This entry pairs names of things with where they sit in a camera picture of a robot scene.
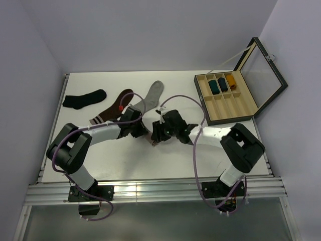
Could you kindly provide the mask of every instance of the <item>wooden box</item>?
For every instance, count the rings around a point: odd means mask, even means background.
[[[227,82],[234,77],[236,88]],[[222,92],[217,80],[222,77],[228,87]],[[212,94],[209,81],[215,80],[218,94]],[[233,71],[196,75],[194,83],[209,126],[241,122],[259,115],[287,83],[258,38],[252,38]]]

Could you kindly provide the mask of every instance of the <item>black sock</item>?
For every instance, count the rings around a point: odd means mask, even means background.
[[[102,89],[80,96],[66,95],[65,100],[62,103],[62,106],[74,109],[81,109],[82,107],[88,106],[90,104],[102,102],[104,99],[106,99],[106,97],[107,94]]]

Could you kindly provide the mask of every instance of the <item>brown sock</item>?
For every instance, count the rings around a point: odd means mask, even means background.
[[[92,125],[95,124],[101,124],[104,123],[106,121],[110,121],[113,119],[117,119],[121,116],[122,111],[119,110],[119,105],[120,105],[120,100],[123,98],[124,95],[128,94],[128,93],[132,93],[132,89],[126,89],[123,90],[122,93],[119,94],[119,96],[117,97],[116,101],[114,102],[114,104],[111,105],[111,107],[109,107],[108,109],[104,110],[102,113],[100,113],[98,116],[96,116],[93,119],[90,119],[89,122]],[[122,101],[122,106],[125,107],[127,106],[131,99],[134,97],[133,94],[129,94],[128,96],[126,96],[124,98],[124,100]]]

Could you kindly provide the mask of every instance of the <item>gray floor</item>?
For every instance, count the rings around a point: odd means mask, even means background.
[[[230,217],[201,201],[119,204],[97,222],[79,219],[77,205],[38,206],[24,240],[291,240],[278,198],[249,201]]]

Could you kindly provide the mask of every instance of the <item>cable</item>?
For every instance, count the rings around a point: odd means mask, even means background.
[[[136,93],[133,93],[133,92],[132,92],[132,93],[127,93],[126,95],[124,95],[124,96],[122,97],[122,99],[120,100],[120,107],[123,108],[122,105],[121,105],[121,104],[122,104],[122,101],[123,101],[123,99],[124,99],[126,96],[128,96],[128,95],[130,95],[130,94],[137,95],[137,96],[142,100],[142,102],[143,102],[143,104],[144,104],[144,111],[143,111],[143,113],[140,115],[139,118],[137,118],[137,119],[135,119],[135,120],[131,120],[131,121],[129,121],[129,122],[109,123],[109,124],[108,124],[109,126],[111,126],[111,125],[126,125],[126,124],[131,124],[131,123],[137,122],[137,121],[141,120],[142,117],[144,116],[144,114],[146,113],[146,103],[145,103],[144,99],[143,99],[139,94],[136,94]],[[56,168],[56,158],[57,158],[57,154],[58,154],[59,149],[62,147],[62,145],[63,145],[65,142],[67,142],[67,141],[69,140],[69,138],[70,138],[72,135],[74,135],[74,134],[76,134],[76,133],[79,133],[79,132],[82,132],[82,131],[93,130],[93,129],[97,129],[97,128],[101,128],[101,127],[105,127],[105,126],[107,126],[107,124],[106,124],[106,123],[102,123],[102,124],[93,125],[93,126],[91,126],[91,127],[89,127],[89,128],[88,128],[88,127],[79,128],[79,129],[77,129],[77,130],[69,133],[67,136],[65,136],[64,139],[58,144],[58,146],[57,146],[57,148],[55,149],[55,152],[54,152],[54,154],[53,154],[53,157],[52,157],[52,168],[54,169],[54,171],[59,172],[59,173],[64,173],[65,176],[69,179],[69,181],[71,181],[72,183],[75,183],[75,181],[74,181],[65,171],[62,171],[62,170],[59,170],[59,169]],[[107,202],[107,203],[110,205],[110,207],[111,207],[110,212],[109,212],[108,214],[106,214],[105,216],[103,216],[103,217],[100,217],[100,218],[87,218],[87,217],[81,216],[83,219],[89,220],[89,221],[100,221],[100,220],[103,220],[103,219],[109,217],[109,216],[112,214],[112,212],[113,212],[113,210],[114,210],[114,205],[113,205],[110,201],[108,201],[107,199],[104,199],[104,198],[101,198],[101,197],[97,197],[97,196],[94,196],[94,195],[91,195],[91,194],[87,193],[87,192],[84,191],[81,187],[79,187],[79,186],[77,185],[77,183],[75,183],[75,186],[76,186],[76,188],[77,188],[82,194],[84,194],[84,195],[86,195],[86,196],[88,196],[88,197],[91,197],[91,198],[95,198],[95,199],[100,200],[100,201],[105,201],[105,202]]]
[[[197,140],[198,138],[200,137],[201,133],[202,133],[202,128],[203,128],[203,124],[205,122],[205,111],[203,109],[203,107],[201,106],[201,104],[199,104],[196,100],[194,100],[193,98],[189,97],[189,96],[186,96],[186,95],[182,95],[182,94],[178,94],[178,95],[174,95],[170,98],[168,98],[167,100],[165,100],[160,106],[164,106],[164,104],[169,101],[170,99],[173,99],[175,97],[184,97],[184,98],[187,98],[187,99],[190,99],[191,101],[195,102],[203,111],[203,114],[204,114],[204,117],[203,117],[203,120],[201,122],[201,128],[200,128],[200,131],[197,133],[196,135],[196,138],[195,138],[195,141],[194,141],[194,144],[193,144],[193,166],[194,166],[194,175],[195,175],[195,181],[196,181],[196,185],[197,185],[197,189],[200,193],[200,196],[201,198],[203,199],[203,201],[211,208],[219,208],[221,206],[224,205],[224,203],[229,199],[229,197],[232,195],[232,193],[234,192],[234,190],[237,188],[237,186],[239,185],[239,183],[241,182],[241,179],[239,179],[233,186],[233,188],[231,189],[231,191],[227,194],[227,196],[223,199],[223,201],[218,204],[218,205],[212,205],[203,195],[203,192],[202,192],[202,188],[201,188],[201,185],[200,185],[200,182],[199,182],[199,177],[198,177],[198,174],[197,174],[197,166],[196,166],[196,144],[197,144]],[[244,199],[245,199],[245,196],[246,196],[246,177],[244,176],[244,180],[245,180],[245,190],[244,190],[244,197],[243,197],[243,200],[241,202],[241,204],[243,203]]]

